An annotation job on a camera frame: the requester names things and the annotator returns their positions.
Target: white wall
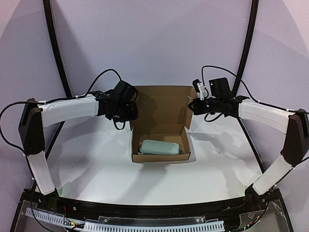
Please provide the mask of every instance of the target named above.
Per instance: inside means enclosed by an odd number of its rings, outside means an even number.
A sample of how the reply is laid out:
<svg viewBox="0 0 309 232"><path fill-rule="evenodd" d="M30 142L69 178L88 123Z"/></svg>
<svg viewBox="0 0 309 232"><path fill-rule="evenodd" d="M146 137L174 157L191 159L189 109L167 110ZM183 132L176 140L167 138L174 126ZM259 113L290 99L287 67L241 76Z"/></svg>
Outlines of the white wall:
<svg viewBox="0 0 309 232"><path fill-rule="evenodd" d="M64 96L56 69L41 0L0 1L0 109L15 101ZM1 119L7 139L20 145L23 106ZM47 130L47 143L52 131ZM21 152L0 139L0 231L10 230L22 190L31 184Z"/></svg>
<svg viewBox="0 0 309 232"><path fill-rule="evenodd" d="M237 71L251 1L54 1L62 55L75 94L102 70L115 68L134 85L190 85L205 64ZM309 110L308 7L305 0L260 0L244 81L260 100ZM225 76L206 71L206 78ZM112 88L112 74L96 88ZM263 163L279 155L284 136L246 123ZM309 164L281 184L296 232L307 231Z"/></svg>

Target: box lid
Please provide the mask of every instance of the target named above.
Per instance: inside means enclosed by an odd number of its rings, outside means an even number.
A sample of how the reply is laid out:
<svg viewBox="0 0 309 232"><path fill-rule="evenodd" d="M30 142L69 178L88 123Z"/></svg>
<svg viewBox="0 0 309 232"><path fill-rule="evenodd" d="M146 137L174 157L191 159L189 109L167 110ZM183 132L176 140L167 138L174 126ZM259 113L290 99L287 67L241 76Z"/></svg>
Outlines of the box lid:
<svg viewBox="0 0 309 232"><path fill-rule="evenodd" d="M190 128L193 112L188 109L190 98L196 98L191 86L135 86L139 92L136 104L139 118L130 121L136 125L178 125Z"/></svg>

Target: table surface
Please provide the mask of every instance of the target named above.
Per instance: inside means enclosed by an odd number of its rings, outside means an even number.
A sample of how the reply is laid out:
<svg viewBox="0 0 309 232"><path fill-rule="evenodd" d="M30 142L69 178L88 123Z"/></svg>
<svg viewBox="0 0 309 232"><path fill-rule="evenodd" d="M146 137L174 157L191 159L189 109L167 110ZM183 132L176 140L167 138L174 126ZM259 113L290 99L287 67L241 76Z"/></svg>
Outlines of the table surface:
<svg viewBox="0 0 309 232"><path fill-rule="evenodd" d="M131 132L105 117L66 121L48 158L61 197L96 203L171 205L244 196L261 174L237 119L193 116L188 161L133 163Z"/></svg>

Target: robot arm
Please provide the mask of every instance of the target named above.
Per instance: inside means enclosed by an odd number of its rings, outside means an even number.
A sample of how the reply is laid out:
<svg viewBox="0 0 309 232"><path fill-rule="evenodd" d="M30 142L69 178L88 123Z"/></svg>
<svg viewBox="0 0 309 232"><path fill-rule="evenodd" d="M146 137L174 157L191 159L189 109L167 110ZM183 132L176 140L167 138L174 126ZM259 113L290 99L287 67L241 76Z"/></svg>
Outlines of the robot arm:
<svg viewBox="0 0 309 232"><path fill-rule="evenodd" d="M43 128L65 120L105 115L114 123L125 123L138 117L135 104L137 90L130 84L119 81L113 90L106 93L90 92L76 99L55 101L42 105L26 104L18 127L25 156L29 161L38 188L43 195L56 192L45 158Z"/></svg>
<svg viewBox="0 0 309 232"><path fill-rule="evenodd" d="M201 87L196 88L197 82L195 80L193 86L198 92ZM301 163L309 149L308 117L259 104L244 96L233 98L226 78L210 80L210 87L214 98L196 98L188 105L194 115L222 113L224 116L256 121L286 135L279 157L246 189L246 196L251 195L251 199L257 200Z"/></svg>

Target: cardboard box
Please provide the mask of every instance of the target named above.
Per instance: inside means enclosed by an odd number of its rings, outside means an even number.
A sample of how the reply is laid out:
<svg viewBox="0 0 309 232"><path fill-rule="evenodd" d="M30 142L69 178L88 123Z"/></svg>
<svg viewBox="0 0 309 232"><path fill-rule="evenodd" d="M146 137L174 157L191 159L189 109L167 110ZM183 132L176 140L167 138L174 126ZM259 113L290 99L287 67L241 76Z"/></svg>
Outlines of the cardboard box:
<svg viewBox="0 0 309 232"><path fill-rule="evenodd" d="M191 154L185 127L190 128L193 112L188 109L197 95L191 86L135 86L139 118L130 122L133 162L188 160ZM179 155L140 155L145 139L178 143Z"/></svg>

